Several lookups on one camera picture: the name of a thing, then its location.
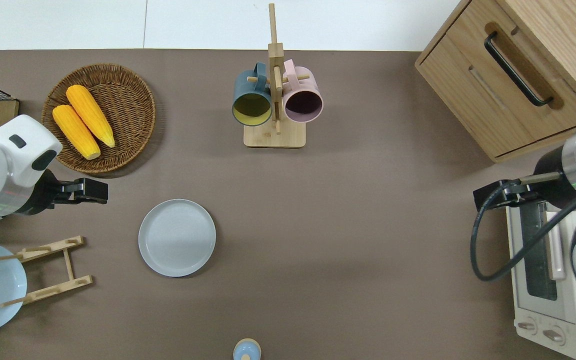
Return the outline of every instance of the brown table surface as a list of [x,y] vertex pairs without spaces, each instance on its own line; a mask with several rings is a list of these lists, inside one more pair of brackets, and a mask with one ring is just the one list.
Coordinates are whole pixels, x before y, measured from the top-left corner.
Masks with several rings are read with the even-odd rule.
[[[75,276],[94,284],[22,306],[0,359],[564,359],[515,333],[510,278],[469,262],[474,189],[532,172],[544,152],[493,164],[414,69],[417,52],[286,51],[313,71],[322,115],[301,149],[247,148],[231,114],[254,50],[5,50],[0,89],[35,119],[71,71],[110,62],[150,85],[157,128],[103,181],[106,205],[0,220],[10,251],[75,235]],[[82,174],[55,162],[60,180]],[[208,263],[169,278],[142,260],[146,213],[189,199],[217,228]],[[508,258],[505,213],[484,219],[485,269]],[[29,291],[67,280],[63,260],[26,264]]]

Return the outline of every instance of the oven knob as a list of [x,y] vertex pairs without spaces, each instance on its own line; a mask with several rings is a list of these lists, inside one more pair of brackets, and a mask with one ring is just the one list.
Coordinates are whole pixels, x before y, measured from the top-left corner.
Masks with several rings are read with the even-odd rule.
[[530,322],[519,322],[517,323],[517,328],[532,331],[535,330],[535,324],[532,324]]
[[560,346],[566,344],[566,337],[562,328],[559,326],[553,326],[550,330],[544,330],[543,335]]
[[516,328],[526,330],[531,335],[537,335],[537,323],[535,322],[535,319],[533,319],[532,317],[527,317],[526,320],[521,322],[515,319],[514,326]]

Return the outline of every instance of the black cable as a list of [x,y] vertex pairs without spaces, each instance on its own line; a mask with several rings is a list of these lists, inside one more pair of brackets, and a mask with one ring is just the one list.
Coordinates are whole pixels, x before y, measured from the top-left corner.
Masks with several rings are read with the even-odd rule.
[[475,275],[479,280],[482,281],[495,281],[499,280],[506,274],[512,270],[521,260],[526,257],[528,251],[535,247],[535,245],[545,237],[550,230],[552,230],[555,225],[560,223],[562,219],[564,219],[568,214],[576,210],[576,198],[571,201],[566,207],[564,207],[560,212],[557,212],[555,216],[553,216],[550,221],[548,221],[544,226],[542,226],[534,235],[531,237],[530,240],[524,242],[523,247],[521,250],[517,251],[517,253],[506,262],[498,271],[495,271],[491,275],[484,275],[477,264],[477,234],[480,229],[480,223],[482,222],[483,214],[486,210],[489,209],[490,204],[492,203],[493,199],[496,198],[501,192],[505,191],[509,187],[519,185],[521,181],[517,178],[515,180],[511,180],[509,182],[504,183],[503,185],[499,186],[497,189],[494,189],[490,193],[490,195],[486,198],[483,202],[479,212],[477,213],[477,217],[475,218],[475,223],[472,226],[472,234],[470,235],[470,263],[472,265],[472,270],[475,272]]

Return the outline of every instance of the mug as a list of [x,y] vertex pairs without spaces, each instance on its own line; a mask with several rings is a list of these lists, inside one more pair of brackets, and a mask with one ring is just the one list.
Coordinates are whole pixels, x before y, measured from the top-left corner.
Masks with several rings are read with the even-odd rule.
[[254,70],[240,73],[235,80],[232,114],[245,126],[262,125],[272,114],[270,85],[266,83],[266,64],[257,62]]
[[[293,60],[283,62],[286,69],[283,77],[288,82],[283,84],[283,112],[288,119],[297,123],[308,123],[317,119],[322,113],[323,100],[313,72],[303,66],[295,66]],[[297,77],[308,75],[308,79]]]

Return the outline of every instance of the toaster oven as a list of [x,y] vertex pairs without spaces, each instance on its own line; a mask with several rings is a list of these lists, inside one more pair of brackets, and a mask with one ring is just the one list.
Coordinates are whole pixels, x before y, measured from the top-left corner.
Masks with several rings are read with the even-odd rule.
[[[507,207],[510,256],[514,256],[559,209],[547,202]],[[570,242],[576,210],[558,223],[512,269],[514,326],[530,341],[576,359],[576,278]]]

